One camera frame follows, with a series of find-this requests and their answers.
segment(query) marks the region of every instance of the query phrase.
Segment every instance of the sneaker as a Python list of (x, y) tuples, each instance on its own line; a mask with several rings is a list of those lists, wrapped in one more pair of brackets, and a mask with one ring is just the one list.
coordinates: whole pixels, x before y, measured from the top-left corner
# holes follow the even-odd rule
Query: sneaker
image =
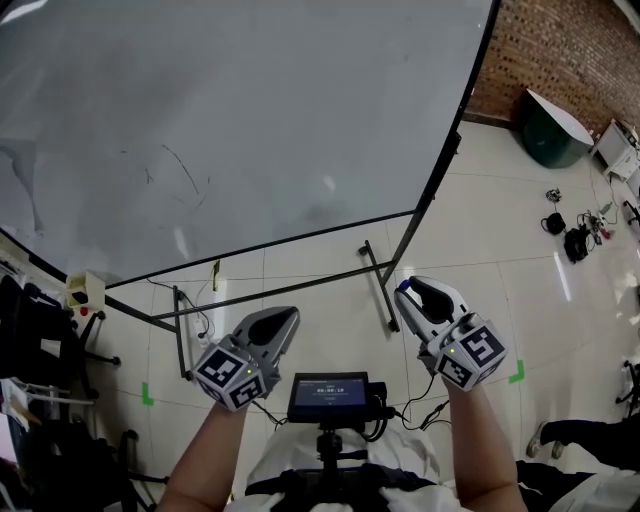
[(551, 458), (558, 460), (562, 457), (562, 452), (564, 451), (564, 445), (560, 441), (556, 441), (553, 443), (553, 449), (551, 450)]
[(549, 423), (548, 421), (543, 421), (542, 423), (540, 423), (540, 425), (538, 425), (538, 430), (536, 430), (536, 433), (533, 435), (533, 437), (531, 438), (531, 441), (529, 441), (529, 444), (527, 445), (527, 457), (529, 457), (530, 459), (534, 459), (536, 455), (538, 455), (538, 452), (540, 451), (540, 447), (542, 446), (542, 444), (540, 443), (540, 436), (542, 435), (542, 429), (543, 427)]

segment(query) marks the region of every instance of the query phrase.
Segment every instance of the green floor marking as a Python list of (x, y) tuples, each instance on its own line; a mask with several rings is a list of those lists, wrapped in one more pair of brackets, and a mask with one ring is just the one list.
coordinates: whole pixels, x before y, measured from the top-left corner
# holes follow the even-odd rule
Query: green floor marking
[(142, 403), (144, 405), (153, 405), (153, 398), (149, 396), (149, 384), (146, 382), (142, 383)]
[(509, 384), (524, 380), (524, 363), (522, 359), (518, 359), (518, 373), (509, 377)]

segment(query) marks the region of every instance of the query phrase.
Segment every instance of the small monitor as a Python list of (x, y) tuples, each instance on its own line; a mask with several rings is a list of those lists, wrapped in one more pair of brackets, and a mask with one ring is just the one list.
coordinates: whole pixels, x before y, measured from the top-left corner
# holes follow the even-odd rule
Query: small monitor
[(368, 421), (371, 404), (366, 372), (298, 373), (287, 418), (292, 423)]

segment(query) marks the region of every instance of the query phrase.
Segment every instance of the forearm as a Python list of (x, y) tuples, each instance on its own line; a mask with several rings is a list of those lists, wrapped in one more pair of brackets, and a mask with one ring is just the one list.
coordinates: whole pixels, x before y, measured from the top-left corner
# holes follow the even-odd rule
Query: forearm
[(233, 484), (246, 409), (215, 405), (176, 465), (161, 510), (223, 510)]
[(511, 447), (482, 386), (469, 392), (451, 385), (447, 387), (453, 432), (453, 465), (460, 502), (464, 506), (474, 503), (476, 507), (472, 510), (484, 510), (487, 500), (491, 502), (496, 496), (505, 495), (517, 498), (524, 507), (518, 492), (518, 473)]

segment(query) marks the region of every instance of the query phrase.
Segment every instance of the digital display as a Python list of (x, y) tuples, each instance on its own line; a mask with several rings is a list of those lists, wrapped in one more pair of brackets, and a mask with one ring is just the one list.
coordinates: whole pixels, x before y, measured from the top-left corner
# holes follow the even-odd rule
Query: digital display
[(296, 406), (326, 407), (366, 405), (363, 379), (301, 380), (296, 391)]

